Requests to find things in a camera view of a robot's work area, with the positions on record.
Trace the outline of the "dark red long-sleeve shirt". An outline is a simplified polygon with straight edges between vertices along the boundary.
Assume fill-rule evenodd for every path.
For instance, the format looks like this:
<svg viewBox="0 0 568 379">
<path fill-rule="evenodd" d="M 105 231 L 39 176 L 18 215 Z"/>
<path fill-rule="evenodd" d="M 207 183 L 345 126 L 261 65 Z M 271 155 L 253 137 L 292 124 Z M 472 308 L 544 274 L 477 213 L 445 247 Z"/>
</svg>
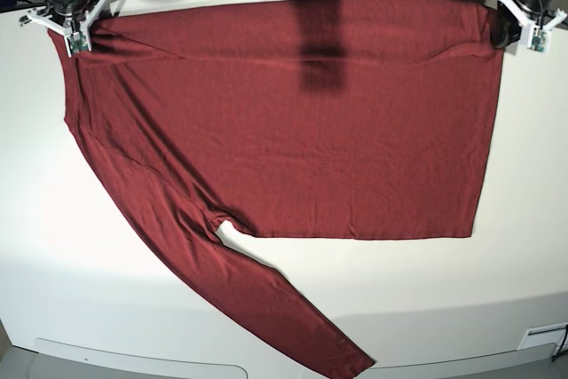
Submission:
<svg viewBox="0 0 568 379">
<path fill-rule="evenodd" d="M 148 248 L 297 363 L 352 378 L 373 360 L 275 269 L 261 238 L 471 235 L 503 53 L 496 14 L 455 0 L 295 0 L 99 20 L 52 35 L 66 124 Z"/>
</svg>

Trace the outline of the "white label plate on table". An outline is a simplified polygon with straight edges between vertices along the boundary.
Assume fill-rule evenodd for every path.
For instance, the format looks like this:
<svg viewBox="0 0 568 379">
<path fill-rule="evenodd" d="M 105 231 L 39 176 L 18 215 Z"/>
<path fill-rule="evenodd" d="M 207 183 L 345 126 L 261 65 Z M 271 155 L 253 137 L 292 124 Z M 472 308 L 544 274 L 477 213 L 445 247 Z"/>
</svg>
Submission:
<svg viewBox="0 0 568 379">
<path fill-rule="evenodd" d="M 550 343 L 556 346 L 556 350 L 565 347 L 567 343 L 566 322 L 526 329 L 517 349 L 520 351 Z"/>
</svg>

